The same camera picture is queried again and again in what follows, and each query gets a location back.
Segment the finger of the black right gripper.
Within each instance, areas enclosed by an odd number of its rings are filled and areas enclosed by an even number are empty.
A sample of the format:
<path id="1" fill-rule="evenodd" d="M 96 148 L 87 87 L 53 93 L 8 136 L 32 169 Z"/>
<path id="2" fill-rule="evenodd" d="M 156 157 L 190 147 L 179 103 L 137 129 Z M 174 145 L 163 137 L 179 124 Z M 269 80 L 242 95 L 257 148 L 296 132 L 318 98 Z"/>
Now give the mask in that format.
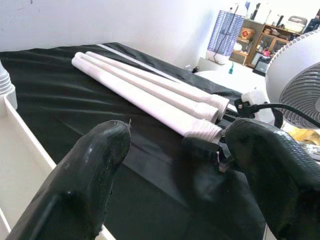
<path id="1" fill-rule="evenodd" d="M 206 162 L 225 173 L 227 171 L 226 156 L 220 145 L 196 137 L 184 137 L 181 141 L 183 153 L 195 162 Z"/>

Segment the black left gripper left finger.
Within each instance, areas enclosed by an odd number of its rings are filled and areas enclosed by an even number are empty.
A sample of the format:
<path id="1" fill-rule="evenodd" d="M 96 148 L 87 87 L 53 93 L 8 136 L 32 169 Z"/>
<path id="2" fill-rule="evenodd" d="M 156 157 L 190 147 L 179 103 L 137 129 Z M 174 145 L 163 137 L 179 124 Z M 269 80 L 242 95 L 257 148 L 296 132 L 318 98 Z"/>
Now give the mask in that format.
<path id="1" fill-rule="evenodd" d="M 95 239 L 130 145 L 128 123 L 109 120 L 92 128 L 44 180 L 8 239 Z"/>

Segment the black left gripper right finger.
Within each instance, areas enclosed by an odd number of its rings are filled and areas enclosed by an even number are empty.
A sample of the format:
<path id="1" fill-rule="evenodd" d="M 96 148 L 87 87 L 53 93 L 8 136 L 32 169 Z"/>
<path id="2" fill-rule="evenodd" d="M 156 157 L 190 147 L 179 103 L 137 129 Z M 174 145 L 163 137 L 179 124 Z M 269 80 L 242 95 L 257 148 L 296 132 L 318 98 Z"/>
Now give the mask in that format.
<path id="1" fill-rule="evenodd" d="M 275 238 L 318 240 L 319 164 L 287 132 L 255 119 L 236 119 L 225 141 Z"/>

